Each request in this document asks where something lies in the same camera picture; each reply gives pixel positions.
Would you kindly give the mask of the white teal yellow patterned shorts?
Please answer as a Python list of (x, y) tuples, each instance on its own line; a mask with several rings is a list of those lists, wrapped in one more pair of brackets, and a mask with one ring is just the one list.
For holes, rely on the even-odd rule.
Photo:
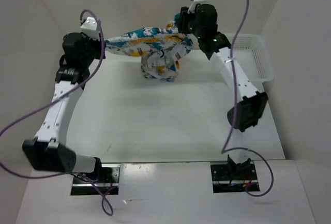
[(179, 60), (193, 49), (193, 41), (179, 33), (179, 14), (166, 27), (143, 27), (105, 40), (112, 54), (140, 57), (141, 71), (147, 79), (173, 82), (179, 74)]

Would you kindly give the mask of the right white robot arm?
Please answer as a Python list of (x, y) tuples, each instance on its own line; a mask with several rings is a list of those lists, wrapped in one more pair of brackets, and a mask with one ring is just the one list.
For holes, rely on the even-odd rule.
[(231, 127), (221, 152), (239, 152), (237, 158), (229, 158), (232, 163), (227, 166), (228, 176), (238, 179), (245, 173), (243, 163), (247, 163), (252, 154), (261, 155), (244, 142), (237, 144), (232, 137), (236, 131), (245, 132), (258, 124), (268, 96), (250, 82), (235, 59), (227, 36), (218, 31), (217, 11), (213, 5), (197, 4), (194, 10), (182, 7), (176, 25), (181, 34), (192, 34), (197, 38), (200, 50), (219, 69), (234, 96), (234, 106), (227, 113)]

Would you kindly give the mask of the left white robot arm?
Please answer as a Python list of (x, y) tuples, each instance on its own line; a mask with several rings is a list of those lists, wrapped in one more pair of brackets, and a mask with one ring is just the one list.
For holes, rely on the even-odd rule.
[(104, 58), (104, 42), (100, 34), (90, 38), (85, 33), (70, 33), (63, 37), (62, 46), (53, 104), (34, 138), (23, 142), (22, 150), (36, 171), (81, 173), (95, 183), (103, 177), (100, 159), (78, 155), (66, 143), (74, 109), (91, 78), (89, 67), (94, 59)]

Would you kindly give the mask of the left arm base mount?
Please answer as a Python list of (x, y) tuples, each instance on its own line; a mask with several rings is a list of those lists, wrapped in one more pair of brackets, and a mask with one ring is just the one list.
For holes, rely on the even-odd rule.
[[(119, 177), (121, 172), (120, 163), (103, 163), (101, 175), (92, 180), (93, 184), (106, 195), (118, 195)], [(97, 190), (85, 178), (74, 177), (71, 186), (71, 196), (93, 196), (98, 195)]]

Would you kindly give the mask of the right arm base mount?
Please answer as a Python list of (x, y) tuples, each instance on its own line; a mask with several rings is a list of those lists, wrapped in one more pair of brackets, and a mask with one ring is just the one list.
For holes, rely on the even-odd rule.
[(227, 161), (210, 164), (213, 193), (234, 193), (260, 191), (255, 165), (250, 158), (235, 163), (230, 156)]

